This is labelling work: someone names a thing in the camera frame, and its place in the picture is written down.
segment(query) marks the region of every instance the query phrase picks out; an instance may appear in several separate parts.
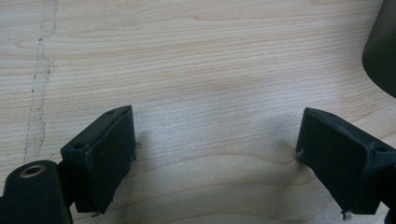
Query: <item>black clamp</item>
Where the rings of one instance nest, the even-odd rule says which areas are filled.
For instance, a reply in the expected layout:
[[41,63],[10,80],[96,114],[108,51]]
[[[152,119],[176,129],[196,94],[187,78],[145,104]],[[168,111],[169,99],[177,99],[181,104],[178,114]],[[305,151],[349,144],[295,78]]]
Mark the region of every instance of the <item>black clamp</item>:
[[306,108],[297,159],[309,166],[343,214],[396,211],[396,150],[334,114]]
[[0,201],[0,223],[73,223],[69,207],[104,213],[135,160],[134,118],[127,105],[107,111],[62,149],[63,160],[14,170]]

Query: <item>light wood surface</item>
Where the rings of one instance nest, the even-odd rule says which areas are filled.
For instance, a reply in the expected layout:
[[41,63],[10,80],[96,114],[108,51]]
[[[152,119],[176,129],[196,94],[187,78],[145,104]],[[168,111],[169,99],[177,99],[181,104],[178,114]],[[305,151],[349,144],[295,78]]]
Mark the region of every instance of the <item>light wood surface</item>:
[[361,66],[381,4],[2,1],[0,188],[132,105],[137,161],[107,212],[73,208],[75,223],[343,223],[294,147],[307,106],[396,147],[396,100]]

